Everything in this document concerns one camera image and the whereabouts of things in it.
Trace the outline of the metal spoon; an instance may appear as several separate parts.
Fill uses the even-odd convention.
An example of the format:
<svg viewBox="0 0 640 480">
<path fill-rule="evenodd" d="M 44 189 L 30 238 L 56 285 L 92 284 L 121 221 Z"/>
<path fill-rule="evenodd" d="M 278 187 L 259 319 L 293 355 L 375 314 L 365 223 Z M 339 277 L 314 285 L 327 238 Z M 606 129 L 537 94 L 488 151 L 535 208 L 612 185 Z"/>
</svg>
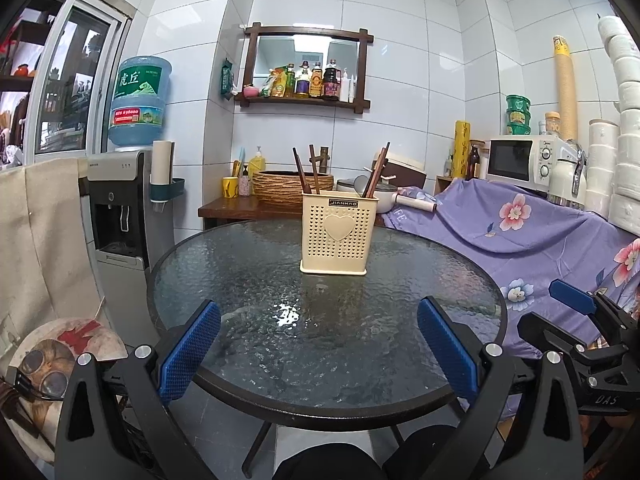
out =
<svg viewBox="0 0 640 480">
<path fill-rule="evenodd" d="M 354 189 L 355 192 L 361 196 L 366 197 L 368 194 L 368 186 L 369 186 L 369 177 L 364 174 L 360 174 L 360 176 L 354 179 Z"/>
</svg>

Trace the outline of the purple floral cloth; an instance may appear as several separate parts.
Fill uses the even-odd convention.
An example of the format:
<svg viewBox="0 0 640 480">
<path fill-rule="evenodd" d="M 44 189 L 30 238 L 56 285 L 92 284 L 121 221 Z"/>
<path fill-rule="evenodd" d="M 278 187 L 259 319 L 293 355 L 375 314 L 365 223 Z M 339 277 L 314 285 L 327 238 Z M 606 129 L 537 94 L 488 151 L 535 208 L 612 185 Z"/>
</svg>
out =
<svg viewBox="0 0 640 480">
<path fill-rule="evenodd" d="M 586 344 L 599 337 L 589 318 L 552 299 L 559 278 L 585 292 L 602 290 L 632 316 L 639 314 L 639 239 L 582 211 L 547 202 L 516 186 L 485 180 L 452 182 L 432 212 L 396 206 L 383 220 L 391 229 L 436 240 L 484 269 L 506 302 L 504 344 L 517 356 L 536 356 L 518 336 L 518 321 L 536 312 Z"/>
</svg>

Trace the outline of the white kettle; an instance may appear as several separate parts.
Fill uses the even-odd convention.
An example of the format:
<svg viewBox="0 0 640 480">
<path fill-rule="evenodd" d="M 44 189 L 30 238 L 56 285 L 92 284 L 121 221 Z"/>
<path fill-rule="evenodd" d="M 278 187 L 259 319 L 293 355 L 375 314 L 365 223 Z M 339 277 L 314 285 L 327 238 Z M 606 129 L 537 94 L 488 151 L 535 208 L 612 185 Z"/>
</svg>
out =
<svg viewBox="0 0 640 480">
<path fill-rule="evenodd" d="M 552 171 L 547 200 L 555 205 L 584 210 L 586 202 L 585 154 L 577 152 L 577 159 L 559 158 Z"/>
</svg>

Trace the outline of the white microwave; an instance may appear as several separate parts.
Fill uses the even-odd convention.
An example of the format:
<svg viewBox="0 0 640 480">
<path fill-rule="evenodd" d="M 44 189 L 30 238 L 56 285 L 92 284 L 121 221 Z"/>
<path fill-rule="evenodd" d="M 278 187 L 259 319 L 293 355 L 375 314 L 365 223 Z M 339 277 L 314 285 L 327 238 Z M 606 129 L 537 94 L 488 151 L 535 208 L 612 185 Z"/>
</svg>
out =
<svg viewBox="0 0 640 480">
<path fill-rule="evenodd" d="M 576 162 L 577 151 L 557 134 L 498 136 L 490 140 L 487 180 L 547 193 L 556 163 Z"/>
</svg>

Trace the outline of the water dispenser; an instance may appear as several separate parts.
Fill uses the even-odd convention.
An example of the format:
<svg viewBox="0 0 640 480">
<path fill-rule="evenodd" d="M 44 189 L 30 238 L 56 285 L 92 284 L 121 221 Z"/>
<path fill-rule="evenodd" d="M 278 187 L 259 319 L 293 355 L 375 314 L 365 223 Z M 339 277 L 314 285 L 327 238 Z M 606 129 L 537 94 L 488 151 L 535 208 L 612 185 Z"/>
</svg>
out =
<svg viewBox="0 0 640 480">
<path fill-rule="evenodd" d="M 88 159 L 88 190 L 96 267 L 106 314 L 128 346 L 156 344 L 148 281 L 157 261 L 174 246 L 172 206 L 150 199 L 152 152 L 118 151 Z"/>
</svg>

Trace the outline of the beige cloth cover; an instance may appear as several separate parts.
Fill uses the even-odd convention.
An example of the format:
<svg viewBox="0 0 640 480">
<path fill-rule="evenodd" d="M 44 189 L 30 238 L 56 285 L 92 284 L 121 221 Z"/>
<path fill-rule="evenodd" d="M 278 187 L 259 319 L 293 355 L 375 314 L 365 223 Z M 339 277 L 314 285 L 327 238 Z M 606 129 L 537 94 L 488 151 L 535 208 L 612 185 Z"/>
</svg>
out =
<svg viewBox="0 0 640 480">
<path fill-rule="evenodd" d="M 11 338 L 99 311 L 79 168 L 56 158 L 1 173 L 1 331 Z"/>
</svg>

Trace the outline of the wooden counter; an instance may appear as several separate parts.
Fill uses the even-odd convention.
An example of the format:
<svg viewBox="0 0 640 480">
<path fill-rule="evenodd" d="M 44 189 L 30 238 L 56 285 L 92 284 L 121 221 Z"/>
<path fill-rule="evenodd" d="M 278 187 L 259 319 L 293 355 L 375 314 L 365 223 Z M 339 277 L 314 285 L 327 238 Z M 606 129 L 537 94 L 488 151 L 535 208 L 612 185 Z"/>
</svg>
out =
<svg viewBox="0 0 640 480">
<path fill-rule="evenodd" d="M 198 208 L 198 216 L 209 230 L 227 223 L 269 219 L 300 219 L 302 206 L 261 202 L 255 196 L 217 198 Z"/>
</svg>

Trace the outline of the paper cup stack holder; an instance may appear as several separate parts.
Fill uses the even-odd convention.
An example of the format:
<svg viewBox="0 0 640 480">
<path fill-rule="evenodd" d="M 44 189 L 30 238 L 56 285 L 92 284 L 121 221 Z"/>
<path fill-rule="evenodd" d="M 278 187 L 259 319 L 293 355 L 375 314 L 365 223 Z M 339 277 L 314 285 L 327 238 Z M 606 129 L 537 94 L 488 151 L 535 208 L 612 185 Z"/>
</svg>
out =
<svg viewBox="0 0 640 480">
<path fill-rule="evenodd" d="M 165 206 L 184 192 L 183 178 L 172 175 L 175 143 L 156 140 L 152 145 L 149 198 L 155 212 L 163 212 Z"/>
</svg>

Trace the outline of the yellow cup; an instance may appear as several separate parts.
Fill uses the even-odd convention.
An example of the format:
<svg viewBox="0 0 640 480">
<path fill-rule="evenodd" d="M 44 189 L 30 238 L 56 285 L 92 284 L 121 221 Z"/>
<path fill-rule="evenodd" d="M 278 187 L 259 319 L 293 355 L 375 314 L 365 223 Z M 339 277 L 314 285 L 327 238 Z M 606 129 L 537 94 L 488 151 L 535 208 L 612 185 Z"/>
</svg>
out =
<svg viewBox="0 0 640 480">
<path fill-rule="evenodd" d="M 223 198 L 235 198 L 239 196 L 239 178 L 235 176 L 221 179 L 221 193 Z"/>
</svg>

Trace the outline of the white frying pan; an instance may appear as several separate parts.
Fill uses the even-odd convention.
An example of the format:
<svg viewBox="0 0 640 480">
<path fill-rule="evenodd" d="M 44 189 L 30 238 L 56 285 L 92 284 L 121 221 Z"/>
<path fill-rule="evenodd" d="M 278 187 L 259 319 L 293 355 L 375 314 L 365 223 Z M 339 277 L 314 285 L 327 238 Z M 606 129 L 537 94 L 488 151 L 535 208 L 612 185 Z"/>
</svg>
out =
<svg viewBox="0 0 640 480">
<path fill-rule="evenodd" d="M 358 188 L 356 188 L 355 182 L 366 184 L 367 180 L 368 178 L 366 176 L 358 176 L 356 179 L 338 179 L 335 189 L 341 192 L 362 191 L 363 187 L 358 186 Z M 437 207 L 434 200 L 429 200 L 428 198 L 413 198 L 401 194 L 400 188 L 386 183 L 383 179 L 378 181 L 373 197 L 378 200 L 378 206 L 376 206 L 377 214 L 387 214 L 395 207 L 400 206 L 426 212 L 433 212 Z"/>
</svg>

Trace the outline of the cream perforated utensil holder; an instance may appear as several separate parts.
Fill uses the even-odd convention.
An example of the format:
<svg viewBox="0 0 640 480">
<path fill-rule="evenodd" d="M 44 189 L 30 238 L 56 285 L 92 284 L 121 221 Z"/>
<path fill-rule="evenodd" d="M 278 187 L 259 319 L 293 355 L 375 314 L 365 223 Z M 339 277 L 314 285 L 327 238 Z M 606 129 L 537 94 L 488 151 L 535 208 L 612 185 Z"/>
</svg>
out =
<svg viewBox="0 0 640 480">
<path fill-rule="evenodd" d="M 302 258 L 306 274 L 367 274 L 378 200 L 356 192 L 303 194 Z"/>
</svg>

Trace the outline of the woven basket sink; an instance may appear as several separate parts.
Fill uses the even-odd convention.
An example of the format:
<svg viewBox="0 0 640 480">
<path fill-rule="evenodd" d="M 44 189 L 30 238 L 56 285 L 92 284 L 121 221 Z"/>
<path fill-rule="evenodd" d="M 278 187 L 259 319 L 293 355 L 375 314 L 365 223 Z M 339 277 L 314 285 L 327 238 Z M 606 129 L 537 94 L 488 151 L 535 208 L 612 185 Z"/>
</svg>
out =
<svg viewBox="0 0 640 480">
<path fill-rule="evenodd" d="M 254 195 L 272 206 L 302 209 L 303 188 L 297 171 L 261 171 L 252 177 Z"/>
</svg>

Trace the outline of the rice cooker brown white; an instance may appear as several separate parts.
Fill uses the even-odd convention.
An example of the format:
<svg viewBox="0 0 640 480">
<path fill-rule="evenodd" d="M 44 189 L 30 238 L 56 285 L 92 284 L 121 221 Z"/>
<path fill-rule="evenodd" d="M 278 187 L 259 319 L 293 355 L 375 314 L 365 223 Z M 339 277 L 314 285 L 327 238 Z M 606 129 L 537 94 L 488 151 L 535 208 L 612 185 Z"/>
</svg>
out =
<svg viewBox="0 0 640 480">
<path fill-rule="evenodd" d="M 417 160 L 388 152 L 381 172 L 381 179 L 398 188 L 415 186 L 423 188 L 426 172 Z"/>
</svg>

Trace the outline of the yellow roll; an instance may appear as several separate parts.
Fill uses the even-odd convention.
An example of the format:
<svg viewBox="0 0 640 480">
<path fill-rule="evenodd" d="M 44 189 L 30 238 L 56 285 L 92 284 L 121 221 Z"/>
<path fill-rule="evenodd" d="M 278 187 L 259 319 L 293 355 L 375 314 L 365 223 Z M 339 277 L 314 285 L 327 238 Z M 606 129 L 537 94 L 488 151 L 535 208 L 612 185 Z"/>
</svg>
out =
<svg viewBox="0 0 640 480">
<path fill-rule="evenodd" d="M 471 124 L 457 120 L 454 127 L 454 151 L 451 159 L 451 177 L 464 179 L 471 147 Z"/>
</svg>

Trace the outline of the yellow soap bottle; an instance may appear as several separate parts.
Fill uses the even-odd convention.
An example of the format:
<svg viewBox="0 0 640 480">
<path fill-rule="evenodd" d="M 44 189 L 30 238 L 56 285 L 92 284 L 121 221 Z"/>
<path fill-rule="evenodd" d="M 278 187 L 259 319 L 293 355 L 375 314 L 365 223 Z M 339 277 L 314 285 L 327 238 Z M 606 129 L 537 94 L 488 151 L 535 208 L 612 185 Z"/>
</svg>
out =
<svg viewBox="0 0 640 480">
<path fill-rule="evenodd" d="M 259 174 L 265 169 L 266 159 L 262 154 L 262 149 L 257 148 L 256 154 L 248 162 L 248 174 L 250 175 L 250 178 L 253 179 L 255 174 Z"/>
</svg>

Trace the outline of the brass faucet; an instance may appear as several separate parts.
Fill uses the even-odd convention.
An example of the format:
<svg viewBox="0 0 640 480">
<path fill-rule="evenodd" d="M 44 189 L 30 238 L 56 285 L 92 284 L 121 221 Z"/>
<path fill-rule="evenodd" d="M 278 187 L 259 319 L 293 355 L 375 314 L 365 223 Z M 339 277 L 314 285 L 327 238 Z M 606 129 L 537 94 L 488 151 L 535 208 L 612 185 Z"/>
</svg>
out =
<svg viewBox="0 0 640 480">
<path fill-rule="evenodd" d="M 327 174 L 329 169 L 329 148 L 327 146 L 322 146 L 320 151 L 314 155 L 314 166 L 319 174 Z"/>
</svg>

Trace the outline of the blue water bottle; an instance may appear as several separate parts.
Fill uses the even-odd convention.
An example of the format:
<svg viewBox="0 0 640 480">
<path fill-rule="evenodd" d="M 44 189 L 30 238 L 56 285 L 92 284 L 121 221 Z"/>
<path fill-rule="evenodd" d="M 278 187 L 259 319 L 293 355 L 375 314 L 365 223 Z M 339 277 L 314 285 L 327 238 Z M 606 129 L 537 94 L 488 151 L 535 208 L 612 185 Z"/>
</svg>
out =
<svg viewBox="0 0 640 480">
<path fill-rule="evenodd" d="M 107 137 L 116 148 L 150 146 L 163 136 L 171 64 L 151 55 L 119 65 Z"/>
</svg>

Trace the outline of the window frame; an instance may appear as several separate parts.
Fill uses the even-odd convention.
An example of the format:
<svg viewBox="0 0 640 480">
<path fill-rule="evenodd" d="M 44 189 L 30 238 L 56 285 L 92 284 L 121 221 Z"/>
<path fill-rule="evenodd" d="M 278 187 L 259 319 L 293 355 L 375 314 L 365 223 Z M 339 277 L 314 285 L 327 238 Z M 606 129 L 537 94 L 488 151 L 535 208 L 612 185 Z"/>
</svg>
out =
<svg viewBox="0 0 640 480">
<path fill-rule="evenodd" d="M 61 0 L 29 91 L 25 162 L 86 157 L 107 147 L 114 77 L 131 18 L 102 0 Z"/>
</svg>

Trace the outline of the wooden wall shelf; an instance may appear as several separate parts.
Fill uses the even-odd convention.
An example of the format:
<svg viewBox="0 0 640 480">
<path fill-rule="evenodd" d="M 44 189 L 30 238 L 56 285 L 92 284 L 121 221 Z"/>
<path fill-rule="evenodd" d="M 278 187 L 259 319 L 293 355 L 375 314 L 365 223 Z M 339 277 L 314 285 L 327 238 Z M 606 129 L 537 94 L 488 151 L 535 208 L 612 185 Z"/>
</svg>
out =
<svg viewBox="0 0 640 480">
<path fill-rule="evenodd" d="M 366 98 L 368 49 L 374 37 L 309 26 L 244 28 L 247 40 L 244 75 L 235 101 L 341 107 L 361 115 Z"/>
</svg>

